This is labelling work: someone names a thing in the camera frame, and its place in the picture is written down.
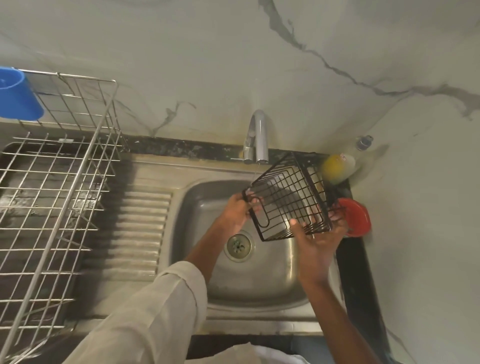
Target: blue plastic container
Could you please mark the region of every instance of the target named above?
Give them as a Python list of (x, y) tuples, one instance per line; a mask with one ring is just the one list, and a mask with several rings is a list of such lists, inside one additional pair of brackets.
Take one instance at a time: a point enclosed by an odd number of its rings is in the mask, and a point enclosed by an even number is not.
[(32, 121), (40, 119), (43, 113), (25, 74), (15, 68), (0, 67), (0, 116)]

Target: sleeve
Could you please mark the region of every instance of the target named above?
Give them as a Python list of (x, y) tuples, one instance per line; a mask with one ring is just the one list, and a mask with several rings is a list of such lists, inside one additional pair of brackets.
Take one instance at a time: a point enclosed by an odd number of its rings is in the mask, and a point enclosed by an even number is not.
[(90, 332), (64, 363), (183, 363), (206, 306), (203, 275), (192, 263), (177, 262)]

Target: faucet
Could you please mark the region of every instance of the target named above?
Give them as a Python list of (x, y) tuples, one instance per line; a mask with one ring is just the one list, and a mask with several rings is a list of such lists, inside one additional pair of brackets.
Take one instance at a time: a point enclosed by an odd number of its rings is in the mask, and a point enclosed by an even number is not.
[(245, 164), (268, 163), (267, 122), (263, 110), (256, 110), (250, 119), (247, 137), (243, 143)]

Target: wire basket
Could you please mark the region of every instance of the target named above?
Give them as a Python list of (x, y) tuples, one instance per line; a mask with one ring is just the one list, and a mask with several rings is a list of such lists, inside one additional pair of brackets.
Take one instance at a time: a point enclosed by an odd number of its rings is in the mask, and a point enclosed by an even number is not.
[(64, 324), (88, 231), (120, 159), (113, 80), (23, 70), (45, 109), (0, 155), (0, 364)]
[(243, 191), (245, 201), (261, 204), (250, 216), (262, 241), (293, 237), (289, 220), (306, 234), (330, 231), (327, 193), (316, 168), (318, 154), (289, 152)]

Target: black wire basket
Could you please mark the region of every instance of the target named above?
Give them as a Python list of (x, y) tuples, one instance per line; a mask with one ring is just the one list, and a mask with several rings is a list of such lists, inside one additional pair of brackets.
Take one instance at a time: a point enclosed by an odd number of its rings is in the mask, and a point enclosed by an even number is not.
[(318, 170), (318, 156), (288, 152), (243, 191), (245, 201), (261, 205), (249, 212), (262, 241), (292, 238), (292, 218), (306, 234), (331, 230), (330, 194)]

